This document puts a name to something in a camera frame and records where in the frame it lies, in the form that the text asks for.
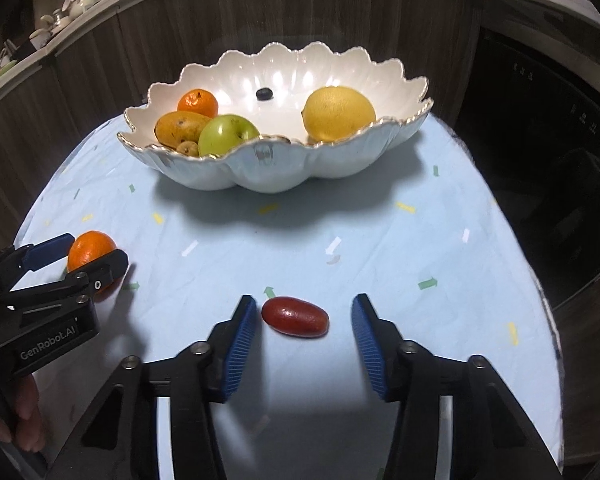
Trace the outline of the white teapot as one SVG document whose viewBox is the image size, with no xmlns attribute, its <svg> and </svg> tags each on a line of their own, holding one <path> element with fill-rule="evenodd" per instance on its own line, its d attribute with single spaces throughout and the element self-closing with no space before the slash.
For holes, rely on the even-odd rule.
<svg viewBox="0 0 600 480">
<path fill-rule="evenodd" d="M 90 10 L 96 3 L 96 0 L 76 0 L 73 1 L 70 6 L 69 16 L 73 20 L 78 18 L 79 16 L 85 14 L 88 10 Z"/>
</svg>

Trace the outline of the dark blueberry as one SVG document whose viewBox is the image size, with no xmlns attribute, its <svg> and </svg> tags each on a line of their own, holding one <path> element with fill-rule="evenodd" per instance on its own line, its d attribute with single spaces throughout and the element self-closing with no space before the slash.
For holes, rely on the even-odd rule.
<svg viewBox="0 0 600 480">
<path fill-rule="evenodd" d="M 257 90 L 256 97 L 259 101 L 269 101 L 273 97 L 273 91 L 268 87 L 263 87 Z"/>
</svg>

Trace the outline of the yellow mango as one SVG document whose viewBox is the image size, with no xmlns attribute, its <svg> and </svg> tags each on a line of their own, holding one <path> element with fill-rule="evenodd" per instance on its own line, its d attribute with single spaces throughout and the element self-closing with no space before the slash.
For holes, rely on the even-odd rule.
<svg viewBox="0 0 600 480">
<path fill-rule="evenodd" d="M 210 117 L 196 112 L 177 110 L 162 115 L 155 124 L 154 133 L 161 144 L 177 148 L 183 142 L 198 142 L 201 131 L 210 120 Z"/>
</svg>

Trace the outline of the green apple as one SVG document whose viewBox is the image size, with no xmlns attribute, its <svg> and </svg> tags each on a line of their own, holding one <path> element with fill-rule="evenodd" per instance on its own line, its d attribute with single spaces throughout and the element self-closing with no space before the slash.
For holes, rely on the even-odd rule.
<svg viewBox="0 0 600 480">
<path fill-rule="evenodd" d="M 234 114 L 219 115 L 201 130 L 198 155 L 223 156 L 258 136 L 259 130 L 248 119 Z"/>
</svg>

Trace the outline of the light blue patterned tablecloth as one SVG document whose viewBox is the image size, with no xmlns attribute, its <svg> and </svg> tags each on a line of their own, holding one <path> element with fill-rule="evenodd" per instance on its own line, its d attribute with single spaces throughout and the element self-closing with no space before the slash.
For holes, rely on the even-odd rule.
<svg viewBox="0 0 600 480">
<path fill-rule="evenodd" d="M 373 479 L 396 409 L 370 388 L 351 304 L 438 356 L 485 356 L 562 458 L 554 330 L 531 266 L 482 175 L 436 118 L 353 177 L 264 195 L 197 192 L 123 148 L 105 122 L 61 164 L 18 244 L 89 230 L 130 259 L 98 304 L 99 334 L 36 375 L 54 458 L 94 395 L 130 354 L 174 356 L 226 320 L 241 296 L 323 308 L 318 339 L 260 326 L 237 392 L 213 411 L 232 479 Z"/>
</svg>

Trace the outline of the yellow lemon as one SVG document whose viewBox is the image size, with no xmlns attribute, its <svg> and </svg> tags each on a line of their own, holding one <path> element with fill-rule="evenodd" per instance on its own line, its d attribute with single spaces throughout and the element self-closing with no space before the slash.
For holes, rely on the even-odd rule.
<svg viewBox="0 0 600 480">
<path fill-rule="evenodd" d="M 375 109 L 366 96 L 343 86 L 315 90 L 301 116 L 306 133 L 315 143 L 343 140 L 376 122 Z"/>
</svg>

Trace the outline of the orange tangerine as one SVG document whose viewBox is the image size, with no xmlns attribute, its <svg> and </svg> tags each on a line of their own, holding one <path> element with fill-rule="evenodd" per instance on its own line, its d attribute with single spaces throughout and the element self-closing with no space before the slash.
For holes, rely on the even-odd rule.
<svg viewBox="0 0 600 480">
<path fill-rule="evenodd" d="M 187 91 L 178 100 L 179 112 L 194 112 L 209 118 L 215 118 L 219 113 L 219 103 L 215 96 L 208 90 L 192 89 Z"/>
<path fill-rule="evenodd" d="M 114 240 L 100 231 L 87 231 L 78 236 L 71 245 L 67 257 L 67 272 L 78 270 L 117 248 Z"/>
</svg>

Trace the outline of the red cherry tomato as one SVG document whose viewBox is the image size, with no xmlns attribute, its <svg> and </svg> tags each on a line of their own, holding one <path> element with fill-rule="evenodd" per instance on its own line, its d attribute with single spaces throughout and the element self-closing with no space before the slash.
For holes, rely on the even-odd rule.
<svg viewBox="0 0 600 480">
<path fill-rule="evenodd" d="M 291 337 L 320 338 L 329 329 L 325 310 L 292 297 L 269 299 L 261 308 L 261 316 L 273 330 Z"/>
</svg>

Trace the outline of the white scalloped ceramic bowl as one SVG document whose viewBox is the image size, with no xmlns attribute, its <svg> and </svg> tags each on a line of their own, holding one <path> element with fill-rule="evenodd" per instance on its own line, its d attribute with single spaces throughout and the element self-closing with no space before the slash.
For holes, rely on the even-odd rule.
<svg viewBox="0 0 600 480">
<path fill-rule="evenodd" d="M 377 119 L 343 140 L 315 143 L 306 133 L 301 111 L 312 91 L 332 86 L 361 92 Z M 269 101 L 256 97 L 263 87 L 273 91 Z M 172 84 L 152 84 L 146 105 L 125 110 L 128 128 L 117 138 L 145 166 L 186 188 L 219 191 L 241 186 L 274 194 L 311 178 L 351 177 L 410 140 L 434 105 L 428 87 L 424 76 L 406 78 L 401 61 L 375 62 L 362 47 L 338 53 L 319 41 L 300 50 L 272 42 L 255 54 L 229 50 L 210 66 L 187 64 Z M 206 157 L 188 157 L 168 148 L 157 140 L 155 124 L 193 88 L 210 91 L 220 112 L 242 116 L 260 134 L 286 136 L 291 142 L 257 138 L 226 155 Z"/>
</svg>

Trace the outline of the built-in black dishwasher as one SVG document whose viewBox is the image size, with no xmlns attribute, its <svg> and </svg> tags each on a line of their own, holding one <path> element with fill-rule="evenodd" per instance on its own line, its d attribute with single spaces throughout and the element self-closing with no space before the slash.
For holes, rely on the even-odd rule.
<svg viewBox="0 0 600 480">
<path fill-rule="evenodd" d="M 483 29 L 455 131 L 552 304 L 600 274 L 600 92 Z"/>
</svg>

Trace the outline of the small brown longan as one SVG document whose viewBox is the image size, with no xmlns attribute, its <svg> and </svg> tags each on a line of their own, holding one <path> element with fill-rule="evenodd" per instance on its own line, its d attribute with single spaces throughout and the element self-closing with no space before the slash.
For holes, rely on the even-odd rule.
<svg viewBox="0 0 600 480">
<path fill-rule="evenodd" d="M 284 143 L 291 142 L 291 140 L 286 138 L 286 136 L 278 136 L 277 134 L 274 134 L 274 136 L 270 136 L 269 134 L 260 134 L 259 140 L 284 142 Z"/>
<path fill-rule="evenodd" d="M 198 157 L 198 144 L 195 141 L 183 141 L 178 144 L 176 151 L 188 157 Z"/>
</svg>

